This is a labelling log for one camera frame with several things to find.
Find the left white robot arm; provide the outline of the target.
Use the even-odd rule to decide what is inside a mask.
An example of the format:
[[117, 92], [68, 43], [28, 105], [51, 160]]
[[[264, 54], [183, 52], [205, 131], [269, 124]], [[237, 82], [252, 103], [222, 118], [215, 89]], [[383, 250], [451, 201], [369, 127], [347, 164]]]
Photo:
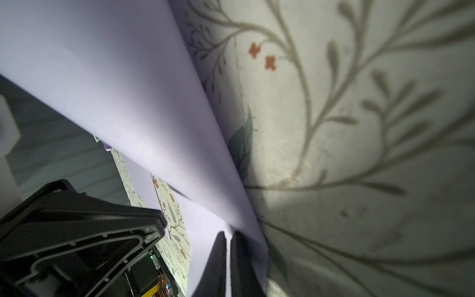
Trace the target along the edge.
[[1, 295], [104, 295], [165, 236], [163, 213], [92, 198], [65, 179], [22, 200], [5, 159], [19, 137], [2, 99]]

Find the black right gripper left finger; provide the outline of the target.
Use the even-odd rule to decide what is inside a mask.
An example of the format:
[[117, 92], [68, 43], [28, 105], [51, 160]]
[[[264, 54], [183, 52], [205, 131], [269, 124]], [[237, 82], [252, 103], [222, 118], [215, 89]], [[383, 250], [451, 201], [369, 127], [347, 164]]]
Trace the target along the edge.
[[225, 233], [219, 232], [193, 297], [225, 297], [226, 295], [226, 254]]

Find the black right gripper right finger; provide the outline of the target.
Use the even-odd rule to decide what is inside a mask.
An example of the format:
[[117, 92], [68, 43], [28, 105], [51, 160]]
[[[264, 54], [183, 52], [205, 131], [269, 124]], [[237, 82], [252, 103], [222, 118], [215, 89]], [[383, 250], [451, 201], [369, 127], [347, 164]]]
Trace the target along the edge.
[[239, 231], [231, 240], [230, 273], [232, 297], [265, 297], [252, 267], [248, 244]]

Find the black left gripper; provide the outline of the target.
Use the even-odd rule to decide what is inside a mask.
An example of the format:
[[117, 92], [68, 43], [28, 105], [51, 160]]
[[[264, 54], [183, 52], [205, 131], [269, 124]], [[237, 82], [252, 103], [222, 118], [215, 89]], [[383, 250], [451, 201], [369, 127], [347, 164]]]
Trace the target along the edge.
[[157, 209], [106, 202], [65, 179], [44, 185], [1, 219], [1, 295], [98, 297], [165, 236]]

